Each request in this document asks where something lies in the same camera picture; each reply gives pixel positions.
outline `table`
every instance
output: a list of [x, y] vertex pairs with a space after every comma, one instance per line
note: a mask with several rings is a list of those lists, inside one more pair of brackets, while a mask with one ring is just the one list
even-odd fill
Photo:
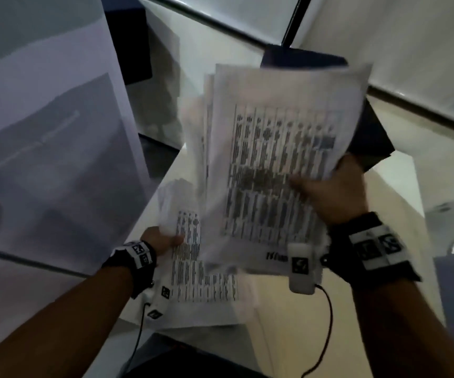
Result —
[[[162, 183], [176, 178], [194, 182], [194, 175], [195, 166], [184, 146]], [[376, 211], [406, 244], [415, 268], [424, 280], [419, 287], [438, 318], [444, 321], [433, 260], [427, 252], [430, 241], [412, 158], [395, 152], [367, 172], [365, 180], [370, 209]], [[128, 239], [138, 238], [145, 228], [157, 224], [158, 204], [155, 194]], [[258, 291], [259, 307], [249, 323], [232, 327], [232, 331], [223, 328], [188, 328], [167, 332], [167, 335], [186, 340], [249, 368], [253, 368], [251, 362], [244, 358], [246, 353], [240, 353], [239, 350], [246, 348], [245, 343], [251, 343], [256, 362], [264, 374], [298, 377], [317, 361], [323, 348], [329, 324], [327, 300], [321, 291], [312, 296], [290, 292], [287, 277], [251, 278]], [[332, 300], [334, 326], [327, 353], [313, 377], [372, 376], [350, 286], [329, 270], [324, 271], [322, 285]], [[139, 324], [141, 300], [141, 296], [136, 300], [131, 299], [120, 318]], [[214, 339], [218, 341], [216, 346], [211, 342]]]

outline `person's right hand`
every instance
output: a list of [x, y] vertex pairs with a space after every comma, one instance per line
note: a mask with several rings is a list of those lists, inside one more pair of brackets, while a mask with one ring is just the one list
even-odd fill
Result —
[[327, 226], [346, 223], [369, 212], [363, 171], [350, 154], [339, 161], [329, 180], [291, 176], [290, 186], [309, 199]]

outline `wristband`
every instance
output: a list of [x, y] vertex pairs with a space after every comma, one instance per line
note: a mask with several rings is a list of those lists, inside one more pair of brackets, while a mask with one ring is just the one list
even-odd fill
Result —
[[421, 281], [407, 248], [374, 212], [329, 230], [331, 247], [322, 264], [352, 288], [372, 288], [400, 278]]
[[127, 267], [133, 278], [131, 298], [153, 286], [157, 254], [146, 241], [131, 241], [115, 248], [102, 267]]

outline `stack of paper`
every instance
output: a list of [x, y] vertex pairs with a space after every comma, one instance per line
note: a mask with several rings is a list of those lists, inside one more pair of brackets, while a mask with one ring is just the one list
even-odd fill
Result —
[[[236, 276], [228, 273], [237, 268], [288, 275], [291, 242], [325, 253], [325, 225], [290, 189], [288, 177], [330, 176], [355, 132], [370, 68], [217, 65], [215, 75], [206, 76], [204, 96], [180, 113], [198, 170], [195, 188], [174, 181], [159, 195], [161, 229], [185, 234], [187, 243], [193, 231], [194, 249], [175, 251], [169, 267], [172, 276], [191, 277], [185, 294], [204, 294], [206, 279], [214, 277], [228, 283], [207, 294], [231, 297]], [[177, 260], [187, 260], [187, 267]]]

